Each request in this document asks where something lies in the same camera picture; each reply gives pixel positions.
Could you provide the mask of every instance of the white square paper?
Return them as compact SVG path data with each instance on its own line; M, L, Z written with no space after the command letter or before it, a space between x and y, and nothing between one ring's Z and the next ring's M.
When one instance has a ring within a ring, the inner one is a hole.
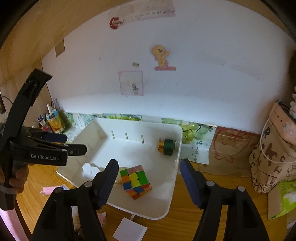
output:
M144 96L143 72L119 72L120 92L122 95Z
M147 227L137 224L127 218L123 218L113 234L118 241L141 241L147 231Z

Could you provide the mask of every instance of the bag handle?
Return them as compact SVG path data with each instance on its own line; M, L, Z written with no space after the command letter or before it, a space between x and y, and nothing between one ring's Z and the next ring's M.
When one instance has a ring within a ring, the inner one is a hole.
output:
M266 121L266 123L265 123L265 125L264 125L264 127L263 127L263 130L262 130L261 136L260 136L260 148L261 148L261 151L262 151L262 153L263 153L263 156L264 156L265 158L267 158L267 160L269 160L269 161L271 161L271 162L273 162L273 163L296 163L296 161L273 161L273 160L269 159L269 158L265 155L265 153L264 153L264 151L263 151L263 148L262 148L262 138L263 138L264 130L265 130L265 128L266 128L266 126L267 126L267 123L269 122L269 120L270 120L270 118L271 118L271 115L272 115L272 113L274 112L275 108L276 108L276 105L274 105L274 107L272 108L272 110L271 110L271 112L270 112L270 114L269 114L269 117L268 117L268 119L267 119L267 121Z

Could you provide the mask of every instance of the black cable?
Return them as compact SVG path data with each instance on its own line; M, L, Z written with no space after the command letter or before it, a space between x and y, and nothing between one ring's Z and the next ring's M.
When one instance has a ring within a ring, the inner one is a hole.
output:
M8 99L9 101L10 101L10 103L11 104L13 104L13 102L8 98L8 97L6 97L6 96L4 96L4 95L0 95L2 98L6 98L6 99Z

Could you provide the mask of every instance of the green cube sticker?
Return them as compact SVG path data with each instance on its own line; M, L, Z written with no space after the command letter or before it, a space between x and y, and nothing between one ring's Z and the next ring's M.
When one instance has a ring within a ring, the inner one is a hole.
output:
M144 171L137 172L137 176L138 176L139 179L140 178L146 178L146 174L145 174Z
M127 176L128 175L128 170L127 169L124 169L122 171L120 171L120 176Z
M141 177L139 179L139 182L140 182L141 186L146 185L146 184L149 183L146 177Z

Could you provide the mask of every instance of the white wall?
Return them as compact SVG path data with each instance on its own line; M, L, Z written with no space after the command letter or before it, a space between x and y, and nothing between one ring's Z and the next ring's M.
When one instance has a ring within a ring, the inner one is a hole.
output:
M259 133L276 99L289 99L292 39L272 22L224 0L174 0L176 17L109 28L107 12L42 60L48 88L68 112L176 118ZM177 71L155 71L162 44ZM143 70L145 96L122 96L118 71Z

